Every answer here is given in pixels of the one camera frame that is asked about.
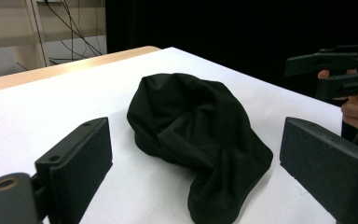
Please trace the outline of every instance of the black backdrop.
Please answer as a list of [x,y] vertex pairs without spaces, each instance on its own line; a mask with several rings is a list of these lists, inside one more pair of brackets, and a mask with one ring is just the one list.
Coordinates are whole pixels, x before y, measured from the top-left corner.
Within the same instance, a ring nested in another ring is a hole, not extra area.
[[285,61],[358,44],[358,0],[108,0],[108,52],[176,47],[313,96],[315,74],[285,77]]

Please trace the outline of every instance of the wooden table edge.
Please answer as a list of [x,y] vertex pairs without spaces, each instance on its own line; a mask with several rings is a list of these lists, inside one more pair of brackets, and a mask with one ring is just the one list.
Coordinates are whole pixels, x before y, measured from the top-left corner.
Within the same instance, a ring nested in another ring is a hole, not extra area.
[[132,57],[154,52],[157,50],[160,49],[153,46],[145,46],[137,49],[128,49],[120,52],[84,59],[77,62],[63,63],[50,67],[44,67],[31,71],[2,76],[0,77],[0,90],[37,81],[43,78],[59,76],[67,72],[85,69],[92,66],[98,66],[105,63],[118,62],[121,60],[129,59]]

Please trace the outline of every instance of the floor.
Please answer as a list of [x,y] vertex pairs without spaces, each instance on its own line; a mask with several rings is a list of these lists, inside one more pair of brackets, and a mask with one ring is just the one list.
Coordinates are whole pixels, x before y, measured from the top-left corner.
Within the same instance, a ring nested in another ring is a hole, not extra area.
[[[46,47],[50,65],[55,65],[106,54],[106,39],[100,35],[74,39],[73,43],[72,40],[54,41],[46,43]],[[12,48],[0,48],[0,77],[24,71],[27,69],[16,62]]]

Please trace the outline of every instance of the white tabletop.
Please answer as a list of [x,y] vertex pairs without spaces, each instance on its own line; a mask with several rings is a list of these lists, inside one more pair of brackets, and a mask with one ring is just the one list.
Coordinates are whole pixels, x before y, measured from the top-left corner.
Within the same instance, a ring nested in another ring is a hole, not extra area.
[[187,195],[195,174],[144,154],[126,120],[141,78],[156,73],[223,82],[272,150],[271,168],[245,200],[236,223],[335,223],[280,166],[279,153],[286,117],[340,133],[340,109],[175,48],[1,90],[0,176],[33,175],[34,162],[74,128],[108,117],[114,165],[81,223],[192,223]]

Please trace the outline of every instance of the person's hand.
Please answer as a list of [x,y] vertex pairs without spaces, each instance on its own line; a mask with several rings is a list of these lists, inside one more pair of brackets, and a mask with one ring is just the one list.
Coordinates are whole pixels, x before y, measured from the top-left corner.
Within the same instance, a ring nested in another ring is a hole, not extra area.
[[[348,70],[347,74],[353,74],[356,72],[356,70]],[[322,70],[318,74],[318,78],[327,78],[329,76],[330,72],[328,70]],[[348,101],[341,107],[342,120],[358,129],[358,94],[340,99],[348,99]]]

